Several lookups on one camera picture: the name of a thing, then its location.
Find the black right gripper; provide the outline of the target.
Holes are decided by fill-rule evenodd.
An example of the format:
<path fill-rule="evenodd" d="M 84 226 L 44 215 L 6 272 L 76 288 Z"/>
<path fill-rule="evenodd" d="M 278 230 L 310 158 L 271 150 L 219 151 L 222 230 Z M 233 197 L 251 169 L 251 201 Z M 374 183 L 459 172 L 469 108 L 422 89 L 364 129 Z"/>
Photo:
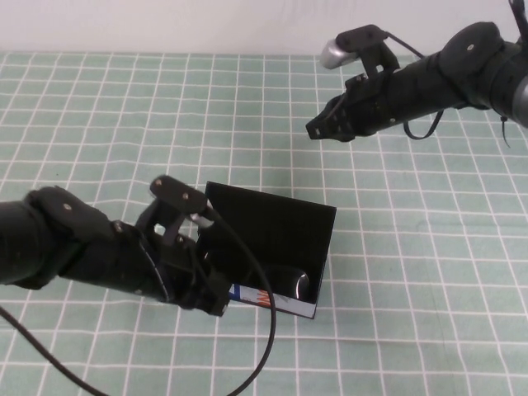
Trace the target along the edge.
<path fill-rule="evenodd" d="M 347 80 L 343 94 L 331 99 L 306 124 L 311 140 L 331 139 L 347 143 L 403 122 L 401 97 L 394 78 L 396 71 Z"/>

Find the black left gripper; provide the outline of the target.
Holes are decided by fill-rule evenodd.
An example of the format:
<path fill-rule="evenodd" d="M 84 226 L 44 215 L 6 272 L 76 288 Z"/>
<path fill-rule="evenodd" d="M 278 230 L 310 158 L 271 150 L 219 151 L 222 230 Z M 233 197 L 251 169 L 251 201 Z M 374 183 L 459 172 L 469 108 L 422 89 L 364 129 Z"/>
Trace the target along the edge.
<path fill-rule="evenodd" d="M 204 250 L 200 255 L 195 240 L 180 234 L 184 219 L 181 212 L 156 200 L 135 224 L 162 286 L 162 301 L 222 317 L 231 284 L 225 284 L 219 269 L 220 252 Z"/>

